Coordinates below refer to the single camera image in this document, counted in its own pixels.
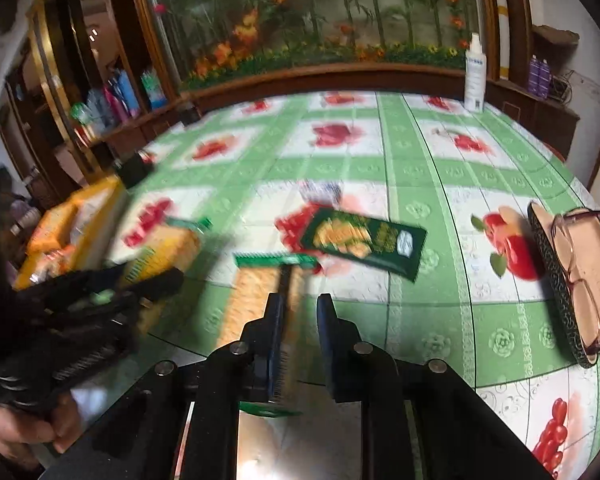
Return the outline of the person left hand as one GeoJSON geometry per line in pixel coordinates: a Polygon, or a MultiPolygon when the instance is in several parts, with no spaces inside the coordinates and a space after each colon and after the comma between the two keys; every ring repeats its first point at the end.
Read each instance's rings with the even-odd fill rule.
{"type": "Polygon", "coordinates": [[[82,418],[70,392],[58,398],[49,422],[0,405],[0,456],[24,471],[35,471],[41,465],[33,445],[50,443],[57,453],[64,454],[81,434],[82,418]]]}

